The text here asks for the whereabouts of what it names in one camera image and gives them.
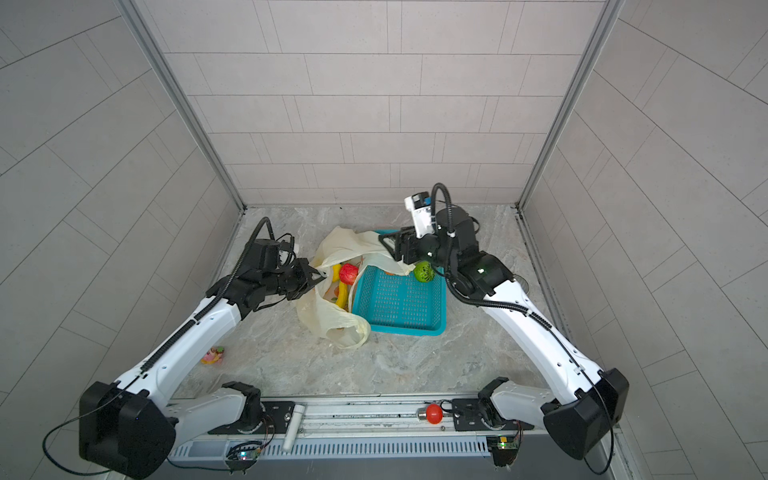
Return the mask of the green bumpy fruit toy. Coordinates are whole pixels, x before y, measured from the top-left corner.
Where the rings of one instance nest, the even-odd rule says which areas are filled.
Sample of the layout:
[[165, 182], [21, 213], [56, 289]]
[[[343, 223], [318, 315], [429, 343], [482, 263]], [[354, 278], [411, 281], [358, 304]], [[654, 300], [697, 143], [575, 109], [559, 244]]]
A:
[[436, 274], [429, 262], [421, 261], [415, 265], [413, 276], [420, 283], [429, 283], [434, 279]]

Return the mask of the cream plastic shopping bag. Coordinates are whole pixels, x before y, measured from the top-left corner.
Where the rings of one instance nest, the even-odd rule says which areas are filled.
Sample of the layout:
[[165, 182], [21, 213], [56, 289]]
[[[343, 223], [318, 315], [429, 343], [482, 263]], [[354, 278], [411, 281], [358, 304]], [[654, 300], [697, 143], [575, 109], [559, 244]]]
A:
[[314, 335], [339, 349], [356, 349], [370, 333], [370, 324], [350, 312], [353, 287], [368, 267], [404, 277], [414, 269], [392, 258], [374, 231], [357, 233], [335, 227], [318, 246], [310, 266], [324, 275], [296, 301], [299, 321]]

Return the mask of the yellow banana toy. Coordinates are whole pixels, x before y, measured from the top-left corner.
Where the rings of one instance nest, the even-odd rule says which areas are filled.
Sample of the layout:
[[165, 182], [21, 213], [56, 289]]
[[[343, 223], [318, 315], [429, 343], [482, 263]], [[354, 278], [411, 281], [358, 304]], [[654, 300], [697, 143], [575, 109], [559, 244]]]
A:
[[340, 267], [343, 265], [338, 264], [333, 267], [333, 282], [336, 284], [336, 300], [335, 304], [347, 311], [348, 310], [348, 300], [349, 300], [349, 285], [343, 284], [339, 281], [339, 270]]

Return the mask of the red apple toy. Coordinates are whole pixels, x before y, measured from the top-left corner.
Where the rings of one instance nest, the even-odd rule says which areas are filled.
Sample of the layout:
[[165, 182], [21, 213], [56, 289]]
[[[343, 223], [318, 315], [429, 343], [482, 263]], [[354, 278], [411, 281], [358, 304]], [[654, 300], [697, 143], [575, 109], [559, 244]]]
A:
[[359, 275], [359, 267], [352, 263], [344, 263], [339, 270], [339, 281], [346, 285], [353, 285]]

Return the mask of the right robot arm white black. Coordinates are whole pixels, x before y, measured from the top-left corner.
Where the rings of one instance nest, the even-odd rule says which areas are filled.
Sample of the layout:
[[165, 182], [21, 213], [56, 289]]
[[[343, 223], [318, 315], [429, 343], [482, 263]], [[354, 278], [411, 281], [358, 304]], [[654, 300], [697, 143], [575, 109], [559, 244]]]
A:
[[628, 379], [616, 368], [602, 369], [556, 329], [517, 276], [480, 249], [475, 221], [462, 208], [449, 206], [436, 214], [421, 208], [412, 218], [413, 226], [380, 235], [392, 258], [407, 265], [426, 261], [440, 271], [450, 293], [500, 324], [548, 386], [542, 400], [525, 407], [524, 395], [511, 381], [498, 381], [485, 391], [491, 417], [535, 424], [570, 457], [585, 459], [620, 421]]

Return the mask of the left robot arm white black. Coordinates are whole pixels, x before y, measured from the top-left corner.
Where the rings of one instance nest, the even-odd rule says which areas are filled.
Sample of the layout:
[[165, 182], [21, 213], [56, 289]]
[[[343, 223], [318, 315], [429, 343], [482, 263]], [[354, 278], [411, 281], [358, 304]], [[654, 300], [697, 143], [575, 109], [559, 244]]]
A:
[[93, 383], [79, 401], [79, 455], [134, 479], [155, 472], [172, 450], [219, 427], [250, 433], [264, 423], [258, 388], [230, 381], [213, 393], [172, 403], [181, 382], [218, 341], [266, 298], [295, 300], [324, 280], [290, 241], [248, 241], [234, 271], [205, 293], [159, 347], [110, 384]]

